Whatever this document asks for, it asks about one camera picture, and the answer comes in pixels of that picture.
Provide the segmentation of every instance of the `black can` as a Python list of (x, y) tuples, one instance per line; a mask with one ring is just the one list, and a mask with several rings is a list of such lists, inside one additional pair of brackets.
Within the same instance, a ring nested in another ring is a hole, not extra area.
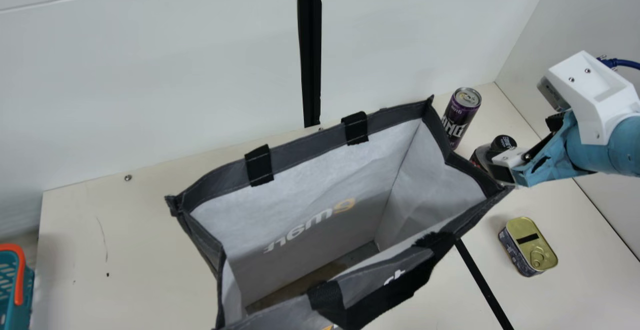
[(471, 87), (461, 87), (451, 96), (442, 116), (442, 125), (453, 150), (460, 145), (462, 136), (469, 129), (469, 124), (476, 116), (481, 103), (482, 96)]

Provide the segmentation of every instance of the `robotic arm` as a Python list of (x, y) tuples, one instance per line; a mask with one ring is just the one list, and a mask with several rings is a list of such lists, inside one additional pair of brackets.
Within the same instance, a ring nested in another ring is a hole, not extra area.
[(524, 187), (595, 172), (640, 177), (640, 99), (608, 67), (629, 64), (640, 65), (582, 51), (549, 68), (537, 84), (558, 112), (546, 120), (549, 136), (531, 149), (499, 136), (472, 160), (503, 184)]

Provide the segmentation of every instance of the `gray tote bag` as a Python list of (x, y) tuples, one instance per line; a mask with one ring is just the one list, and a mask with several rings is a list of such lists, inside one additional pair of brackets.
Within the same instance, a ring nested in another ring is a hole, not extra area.
[(358, 330), (426, 284), (510, 191), (451, 150), (433, 98), (264, 145), (166, 197), (217, 279), (216, 329)]

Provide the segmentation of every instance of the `velcro strap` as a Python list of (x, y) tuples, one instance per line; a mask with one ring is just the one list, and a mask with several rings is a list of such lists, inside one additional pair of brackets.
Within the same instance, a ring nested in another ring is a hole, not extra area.
[(249, 177), (249, 184), (256, 187), (274, 180), (272, 169), (272, 152), (269, 145), (262, 145), (244, 155), (246, 173)]
[(354, 113), (342, 118), (347, 145), (366, 143), (369, 141), (367, 114), (364, 111)]

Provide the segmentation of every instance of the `energy drink can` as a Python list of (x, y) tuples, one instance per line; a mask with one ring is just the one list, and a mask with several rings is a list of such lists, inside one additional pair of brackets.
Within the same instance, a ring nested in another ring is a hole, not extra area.
[(558, 258), (535, 223), (528, 217), (509, 220), (498, 239), (519, 273), (530, 278), (558, 264)]
[(461, 87), (451, 96), (442, 116), (442, 125), (453, 150), (460, 145), (462, 136), (469, 129), (469, 124), (476, 116), (481, 103), (482, 96), (471, 87)]

